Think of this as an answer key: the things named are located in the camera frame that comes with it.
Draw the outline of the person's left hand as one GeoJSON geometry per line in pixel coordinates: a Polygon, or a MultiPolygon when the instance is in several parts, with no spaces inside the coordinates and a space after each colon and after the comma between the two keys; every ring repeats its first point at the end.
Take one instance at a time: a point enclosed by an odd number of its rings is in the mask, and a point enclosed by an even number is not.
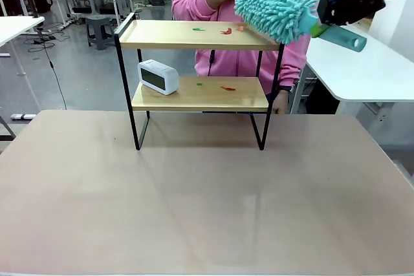
{"type": "Polygon", "coordinates": [[[285,114],[289,105],[289,92],[281,90],[273,101],[272,109],[277,114],[285,114]]]}

